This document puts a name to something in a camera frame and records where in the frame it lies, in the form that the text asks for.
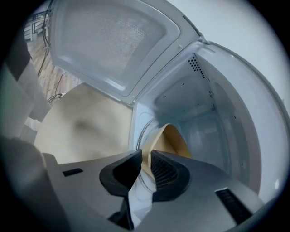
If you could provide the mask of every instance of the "white plastic panel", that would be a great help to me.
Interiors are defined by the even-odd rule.
[[[261,183],[261,158],[256,130],[247,109],[232,86],[224,83],[225,77],[207,66],[216,111],[223,125],[227,154],[231,161],[231,176],[250,187],[257,194]]]
[[[255,177],[259,175],[259,160],[261,160],[259,197],[266,203],[282,190],[289,167],[289,131],[278,102],[261,78],[229,52],[215,45],[200,44],[197,57],[211,80],[211,85],[215,85],[212,85],[214,99],[219,91],[217,85],[219,84],[237,111],[236,120],[240,121],[245,131],[249,150],[249,161],[246,165],[250,169],[250,186],[257,181]],[[228,104],[223,106],[221,99],[219,101],[217,111],[219,108],[222,111],[229,107]],[[223,116],[221,120],[224,125],[231,123],[229,118]],[[242,162],[242,159],[235,157],[232,160]]]
[[[59,0],[51,27],[53,63],[131,104],[168,61],[198,39],[175,7],[166,1],[153,5],[138,0]]]
[[[156,114],[165,113],[178,120],[211,112],[213,98],[194,52],[195,43],[168,63],[144,89],[137,101]]]
[[[181,123],[181,131],[195,160],[215,165],[232,175],[226,136],[215,111]]]

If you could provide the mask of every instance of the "black slot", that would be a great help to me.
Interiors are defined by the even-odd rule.
[[[252,215],[228,188],[215,193],[237,224],[241,224]]]
[[[67,177],[67,176],[75,175],[81,172],[83,172],[83,170],[81,169],[72,169],[72,170],[64,171],[63,174],[65,177]]]

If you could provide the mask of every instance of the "white wall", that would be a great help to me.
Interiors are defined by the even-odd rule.
[[[276,89],[290,114],[290,68],[279,38],[260,13],[245,1],[168,0],[205,38],[237,53]]]

